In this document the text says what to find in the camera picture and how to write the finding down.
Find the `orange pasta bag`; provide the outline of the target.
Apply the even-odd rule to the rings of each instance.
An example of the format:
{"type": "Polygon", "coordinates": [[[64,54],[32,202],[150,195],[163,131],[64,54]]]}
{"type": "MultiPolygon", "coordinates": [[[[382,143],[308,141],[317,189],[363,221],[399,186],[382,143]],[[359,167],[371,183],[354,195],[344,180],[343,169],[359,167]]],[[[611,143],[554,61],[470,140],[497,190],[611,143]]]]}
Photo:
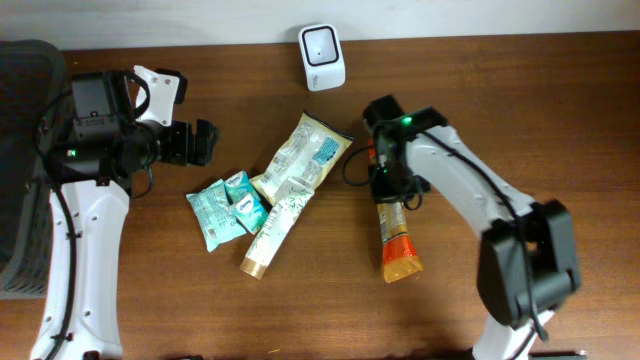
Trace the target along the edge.
{"type": "Polygon", "coordinates": [[[382,240],[382,274],[393,283],[424,270],[408,230],[400,202],[379,203],[377,212],[382,240]]]}

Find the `cream snack bag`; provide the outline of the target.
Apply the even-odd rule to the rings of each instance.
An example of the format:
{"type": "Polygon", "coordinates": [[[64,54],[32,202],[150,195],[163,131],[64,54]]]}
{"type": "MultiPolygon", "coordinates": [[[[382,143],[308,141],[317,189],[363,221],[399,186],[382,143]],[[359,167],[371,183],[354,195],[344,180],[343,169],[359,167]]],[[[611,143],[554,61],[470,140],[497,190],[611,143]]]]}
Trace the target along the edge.
{"type": "Polygon", "coordinates": [[[271,205],[291,192],[313,193],[353,141],[352,135],[304,111],[265,172],[251,184],[271,205]]]}

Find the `light teal wipes packet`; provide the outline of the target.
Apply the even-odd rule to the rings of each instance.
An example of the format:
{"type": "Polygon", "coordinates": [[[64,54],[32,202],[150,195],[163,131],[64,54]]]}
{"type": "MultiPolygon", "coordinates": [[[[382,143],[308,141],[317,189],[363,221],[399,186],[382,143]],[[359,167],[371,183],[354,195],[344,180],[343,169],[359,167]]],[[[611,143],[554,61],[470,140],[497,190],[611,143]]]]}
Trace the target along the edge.
{"type": "Polygon", "coordinates": [[[208,252],[247,233],[231,208],[222,179],[198,193],[187,194],[186,199],[197,217],[208,252]]]}

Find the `white Pantene tube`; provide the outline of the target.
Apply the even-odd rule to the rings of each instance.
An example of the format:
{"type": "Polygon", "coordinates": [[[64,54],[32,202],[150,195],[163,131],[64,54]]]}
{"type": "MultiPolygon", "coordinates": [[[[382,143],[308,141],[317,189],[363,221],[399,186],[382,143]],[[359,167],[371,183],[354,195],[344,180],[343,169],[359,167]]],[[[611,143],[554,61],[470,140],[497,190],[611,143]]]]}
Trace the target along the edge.
{"type": "Polygon", "coordinates": [[[265,224],[246,252],[240,269],[260,280],[315,191],[289,177],[275,193],[265,224]]]}

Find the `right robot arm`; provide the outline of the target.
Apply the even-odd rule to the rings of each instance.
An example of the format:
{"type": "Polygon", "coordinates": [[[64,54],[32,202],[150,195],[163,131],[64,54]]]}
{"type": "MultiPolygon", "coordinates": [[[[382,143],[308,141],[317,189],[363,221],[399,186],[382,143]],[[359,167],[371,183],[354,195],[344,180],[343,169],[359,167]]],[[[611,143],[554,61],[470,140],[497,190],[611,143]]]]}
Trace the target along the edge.
{"type": "Polygon", "coordinates": [[[480,241],[476,285],[488,311],[464,359],[532,359],[545,324],[582,284],[573,221],[557,200],[539,203],[485,165],[433,107],[404,112],[387,95],[363,112],[377,203],[408,205],[437,189],[480,241]]]}

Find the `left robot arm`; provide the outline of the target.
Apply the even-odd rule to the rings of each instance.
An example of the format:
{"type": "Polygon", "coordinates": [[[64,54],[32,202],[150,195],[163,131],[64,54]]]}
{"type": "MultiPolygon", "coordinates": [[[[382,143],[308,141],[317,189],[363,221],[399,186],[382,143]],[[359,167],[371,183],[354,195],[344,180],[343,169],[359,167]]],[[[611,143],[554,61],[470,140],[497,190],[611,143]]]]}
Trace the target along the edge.
{"type": "Polygon", "coordinates": [[[75,75],[40,110],[33,144],[50,189],[52,253],[33,359],[119,359],[121,236],[133,178],[156,162],[210,163],[219,138],[210,121],[176,121],[187,78],[178,71],[75,75]]]}

